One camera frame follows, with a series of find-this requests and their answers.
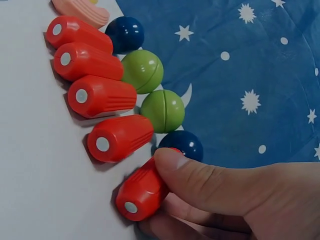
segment pink toy piece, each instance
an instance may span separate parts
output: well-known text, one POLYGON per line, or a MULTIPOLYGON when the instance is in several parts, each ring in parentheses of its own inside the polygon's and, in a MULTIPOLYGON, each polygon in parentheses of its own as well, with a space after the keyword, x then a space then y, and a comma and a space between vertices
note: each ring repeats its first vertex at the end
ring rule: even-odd
POLYGON ((61 15, 74 16, 99 29, 109 21, 109 12, 89 0, 51 0, 61 15))

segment green sphere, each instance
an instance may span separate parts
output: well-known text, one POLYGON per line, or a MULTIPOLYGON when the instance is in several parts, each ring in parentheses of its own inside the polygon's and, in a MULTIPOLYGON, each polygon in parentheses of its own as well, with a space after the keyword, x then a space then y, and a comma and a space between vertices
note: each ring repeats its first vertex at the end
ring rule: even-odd
POLYGON ((122 81, 134 86, 138 94, 148 94, 155 90, 164 78, 164 66, 150 51, 135 50, 122 60, 124 74, 122 81))
POLYGON ((156 134, 165 134, 183 123, 185 106, 173 91, 156 90, 144 99, 140 113, 151 121, 156 134))

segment dark blue ball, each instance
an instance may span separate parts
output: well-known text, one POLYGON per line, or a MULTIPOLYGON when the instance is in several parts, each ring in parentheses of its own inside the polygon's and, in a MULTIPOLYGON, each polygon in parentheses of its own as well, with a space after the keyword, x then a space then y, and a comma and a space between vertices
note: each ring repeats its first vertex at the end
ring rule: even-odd
POLYGON ((112 40, 114 54, 128 54, 137 50, 145 40, 141 23, 130 16, 120 16, 110 22, 105 34, 112 40))
POLYGON ((191 132, 177 130, 169 132, 159 143, 158 148, 176 148, 187 158, 201 162, 204 148, 199 139, 191 132))

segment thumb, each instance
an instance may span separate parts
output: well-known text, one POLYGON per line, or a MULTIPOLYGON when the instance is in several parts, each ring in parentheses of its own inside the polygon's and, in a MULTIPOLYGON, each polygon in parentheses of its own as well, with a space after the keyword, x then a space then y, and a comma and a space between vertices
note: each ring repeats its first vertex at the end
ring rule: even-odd
POLYGON ((189 159, 169 148, 154 154, 156 168, 170 190, 203 211, 244 216, 273 191, 268 167, 231 169, 189 159))

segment fingernail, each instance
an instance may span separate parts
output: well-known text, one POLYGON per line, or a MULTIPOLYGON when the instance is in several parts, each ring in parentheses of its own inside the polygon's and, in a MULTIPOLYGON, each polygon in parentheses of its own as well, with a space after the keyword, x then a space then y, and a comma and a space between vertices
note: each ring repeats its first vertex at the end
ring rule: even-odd
POLYGON ((154 153, 154 159, 157 168, 170 172, 178 170, 189 161, 181 153, 170 148, 157 149, 154 153))

